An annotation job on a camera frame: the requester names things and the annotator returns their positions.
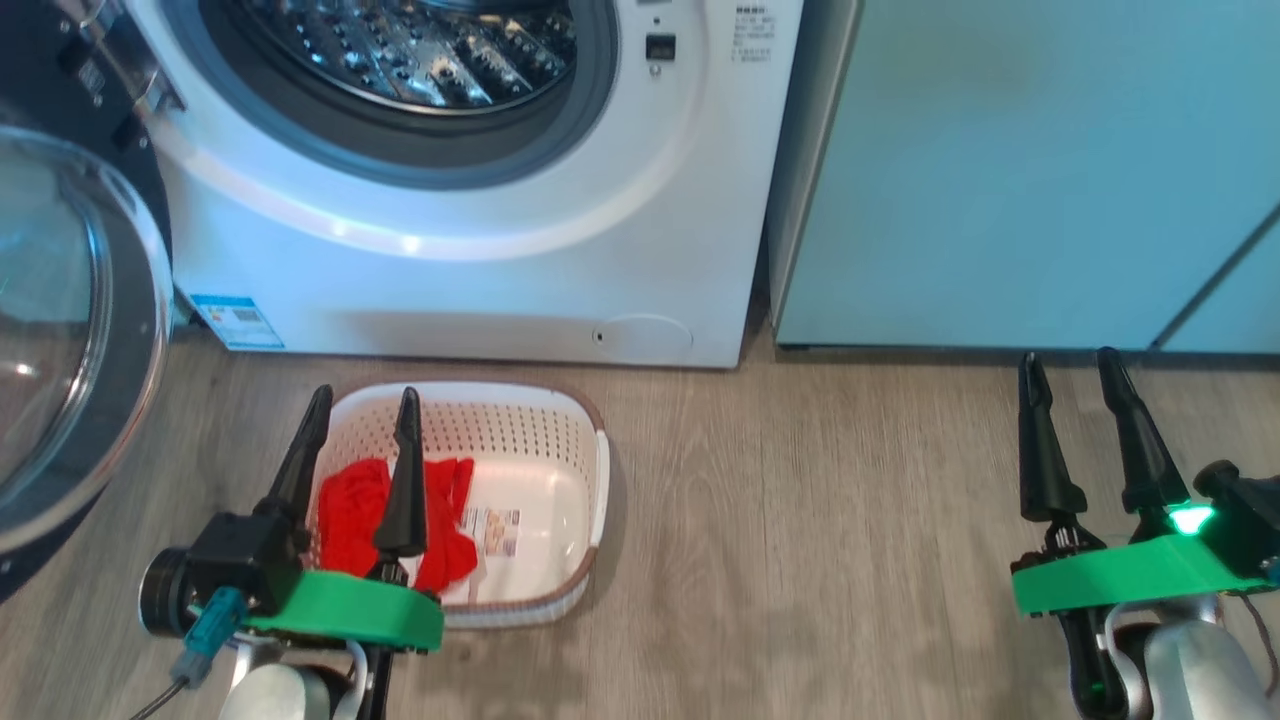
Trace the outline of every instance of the metal drum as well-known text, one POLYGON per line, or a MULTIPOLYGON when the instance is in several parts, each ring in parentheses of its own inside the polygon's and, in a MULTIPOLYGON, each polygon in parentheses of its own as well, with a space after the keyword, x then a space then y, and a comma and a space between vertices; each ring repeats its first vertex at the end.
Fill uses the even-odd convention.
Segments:
POLYGON ((404 0, 236 0, 311 72, 381 105, 466 115, 513 108, 570 77, 564 3, 475 14, 404 0))

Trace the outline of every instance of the red cloth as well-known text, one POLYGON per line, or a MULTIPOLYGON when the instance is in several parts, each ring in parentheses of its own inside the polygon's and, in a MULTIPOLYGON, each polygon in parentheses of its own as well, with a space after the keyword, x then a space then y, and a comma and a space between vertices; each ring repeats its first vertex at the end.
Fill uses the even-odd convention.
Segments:
POLYGON ((475 461, 470 459, 425 466, 428 541, 426 555, 413 580, 413 589, 419 592, 440 594, 476 569, 476 543, 458 532, 474 470, 475 461))
MULTIPOLYGON (((475 542, 458 532, 475 461, 425 462, 426 555, 413 588, 442 593, 476 569, 475 542)), ((320 568, 364 578, 378 562, 374 532, 383 521, 392 478, 385 460, 361 460, 320 486, 316 529, 320 568)))
POLYGON ((316 529, 320 568, 364 578, 378 562, 374 532, 383 521, 392 477, 385 460, 361 460, 320 486, 316 529))

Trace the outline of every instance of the light blue cabinet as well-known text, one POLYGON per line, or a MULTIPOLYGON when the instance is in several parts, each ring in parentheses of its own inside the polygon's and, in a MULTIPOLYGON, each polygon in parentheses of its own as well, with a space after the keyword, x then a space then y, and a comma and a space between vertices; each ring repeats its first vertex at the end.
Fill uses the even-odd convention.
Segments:
POLYGON ((1280 227, 1248 250, 1164 347, 1280 354, 1280 227))
POLYGON ((852 15, 806 4, 767 228, 780 343, 1146 348, 1280 199, 1280 3, 852 15))

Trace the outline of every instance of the laundry basket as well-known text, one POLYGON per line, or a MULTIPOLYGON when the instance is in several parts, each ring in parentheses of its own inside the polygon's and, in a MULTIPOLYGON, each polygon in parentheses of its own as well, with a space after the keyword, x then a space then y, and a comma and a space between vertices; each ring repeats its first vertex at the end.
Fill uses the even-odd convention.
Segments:
MULTIPOLYGON (((586 592, 604 533, 609 441, 589 402, 545 387, 406 383, 422 407, 426 460, 475 460, 463 530, 479 566, 440 602, 451 629, 511 628, 563 618, 586 592)), ((406 384, 367 387, 333 407, 316 461, 305 562, 315 566, 321 482, 357 460, 399 455, 393 430, 406 384)), ((410 582, 419 559, 404 562, 410 582)))

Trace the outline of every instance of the floor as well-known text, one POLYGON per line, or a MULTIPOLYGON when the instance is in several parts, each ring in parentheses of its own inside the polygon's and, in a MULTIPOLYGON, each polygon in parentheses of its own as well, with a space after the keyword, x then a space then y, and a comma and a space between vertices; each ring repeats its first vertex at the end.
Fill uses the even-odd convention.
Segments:
MULTIPOLYGON (((547 380, 602 410, 616 478, 596 575, 547 628, 457 633, 398 661, 393 719, 1074 717, 1056 625, 1018 616, 1015 372, 945 357, 778 357, 733 373, 230 355, 173 348, 154 413, 81 532, 0 607, 0 719, 127 717, 177 642, 136 620, 147 561, 210 512, 246 511, 311 391, 439 378, 547 380)), ((1132 527, 1092 369, 1052 366, 1085 524, 1132 527)), ((1280 373, 1135 369, 1184 474, 1280 471, 1280 373)), ((1260 600, 1280 626, 1280 602, 1260 600)), ((1265 669, 1238 601, 1228 623, 1265 669)), ((211 720, 229 680, 157 717, 211 720)))

